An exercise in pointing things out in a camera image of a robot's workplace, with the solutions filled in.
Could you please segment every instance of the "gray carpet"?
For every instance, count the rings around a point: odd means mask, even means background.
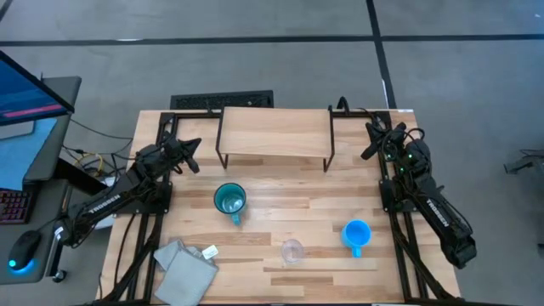
[[[375,2],[384,35],[544,32],[538,0]],[[355,0],[14,0],[0,22],[0,40],[370,33],[365,2]],[[139,110],[166,109],[171,94],[272,89],[276,107],[323,108],[341,95],[352,107],[385,106],[371,42],[2,50],[47,77],[81,76],[74,117],[121,136],[133,133]],[[457,272],[462,295],[540,305],[542,179],[532,171],[508,176],[502,163],[520,157],[518,149],[544,147],[544,42],[389,42],[385,51],[398,107],[415,109],[434,176],[474,227],[479,255]],[[124,145],[74,125],[65,144]],[[63,254],[65,282],[0,286],[0,304],[92,300],[108,234],[96,232]]]

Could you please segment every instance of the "clear plastic cup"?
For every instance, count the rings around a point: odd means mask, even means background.
[[[294,239],[285,241],[281,246],[281,256],[288,264],[297,263],[304,258],[303,245]]]

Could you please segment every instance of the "red keyboard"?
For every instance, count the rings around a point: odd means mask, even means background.
[[[36,192],[0,189],[0,224],[27,224],[36,202]]]

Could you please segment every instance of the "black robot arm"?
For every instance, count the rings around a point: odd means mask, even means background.
[[[395,176],[383,182],[382,197],[394,204],[390,213],[402,210],[404,205],[415,207],[440,239],[446,259],[457,268],[476,257],[476,243],[472,228],[460,213],[442,196],[432,177],[431,153],[422,139],[412,139],[400,123],[394,129],[384,130],[379,124],[367,123],[371,145],[361,157],[369,159],[376,152],[383,153],[387,162],[395,165]]]
[[[201,139],[177,140],[166,132],[159,146],[150,144],[137,152],[132,166],[111,187],[70,207],[55,222],[56,239],[65,246],[77,247],[100,220],[126,205],[136,201],[153,205],[161,200],[167,184],[157,182],[161,176],[169,171],[182,173],[179,165],[184,162],[193,173],[200,171],[193,159],[200,142]]]

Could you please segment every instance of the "computer monitor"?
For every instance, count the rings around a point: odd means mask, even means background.
[[[0,51],[0,128],[73,111],[72,105]]]

